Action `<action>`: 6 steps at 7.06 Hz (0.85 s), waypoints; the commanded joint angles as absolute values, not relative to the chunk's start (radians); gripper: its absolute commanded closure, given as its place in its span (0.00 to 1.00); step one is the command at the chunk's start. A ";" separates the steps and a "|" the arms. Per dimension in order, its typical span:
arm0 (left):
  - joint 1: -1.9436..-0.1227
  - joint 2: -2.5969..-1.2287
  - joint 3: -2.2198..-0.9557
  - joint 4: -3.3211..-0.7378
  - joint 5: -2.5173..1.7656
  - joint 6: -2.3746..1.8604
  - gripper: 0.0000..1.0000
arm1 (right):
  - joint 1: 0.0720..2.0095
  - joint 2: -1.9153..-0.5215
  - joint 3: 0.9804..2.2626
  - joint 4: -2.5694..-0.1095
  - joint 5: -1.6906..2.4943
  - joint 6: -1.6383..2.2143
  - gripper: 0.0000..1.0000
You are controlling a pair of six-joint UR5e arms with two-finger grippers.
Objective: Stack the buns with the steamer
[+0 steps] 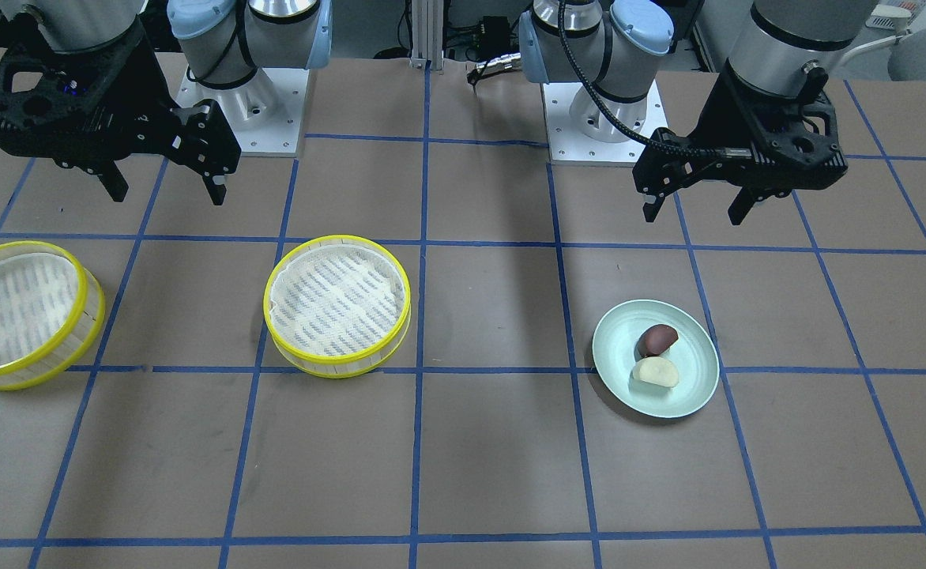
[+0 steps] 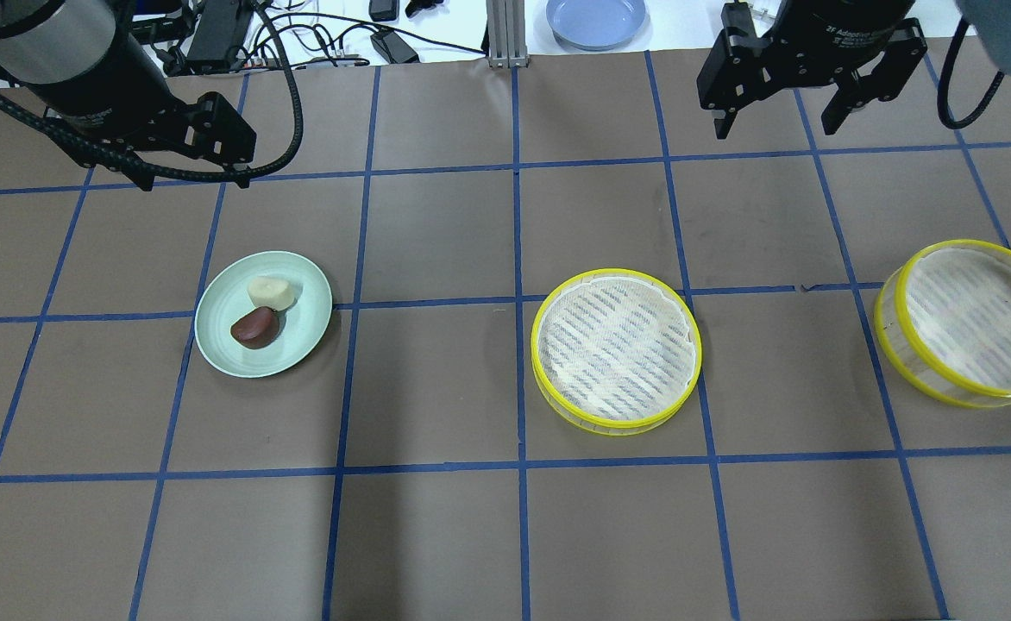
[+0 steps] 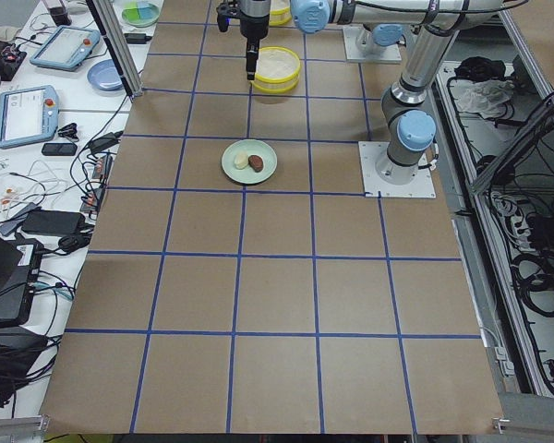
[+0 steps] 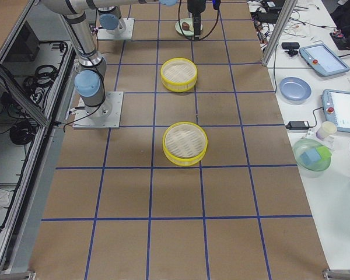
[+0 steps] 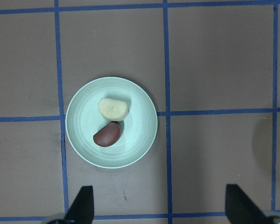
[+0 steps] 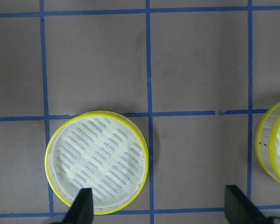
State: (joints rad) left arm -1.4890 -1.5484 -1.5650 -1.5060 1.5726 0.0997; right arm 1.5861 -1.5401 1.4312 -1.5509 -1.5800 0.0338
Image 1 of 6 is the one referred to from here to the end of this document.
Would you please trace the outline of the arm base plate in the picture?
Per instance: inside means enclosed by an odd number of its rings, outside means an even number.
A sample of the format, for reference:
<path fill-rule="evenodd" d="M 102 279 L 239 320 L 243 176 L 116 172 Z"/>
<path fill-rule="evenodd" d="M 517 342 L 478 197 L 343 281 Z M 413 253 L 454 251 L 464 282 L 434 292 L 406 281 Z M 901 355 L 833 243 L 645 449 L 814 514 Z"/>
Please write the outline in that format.
<path fill-rule="evenodd" d="M 261 68 L 242 86 L 215 90 L 184 77 L 175 100 L 182 107 L 216 100 L 245 157 L 297 158 L 311 80 L 309 70 Z"/>
<path fill-rule="evenodd" d="M 550 161 L 554 165 L 632 168 L 645 150 L 619 132 L 593 103 L 585 87 L 576 83 L 541 86 Z M 623 125 L 644 138 L 668 126 L 658 83 L 647 97 L 632 104 L 603 100 Z"/>

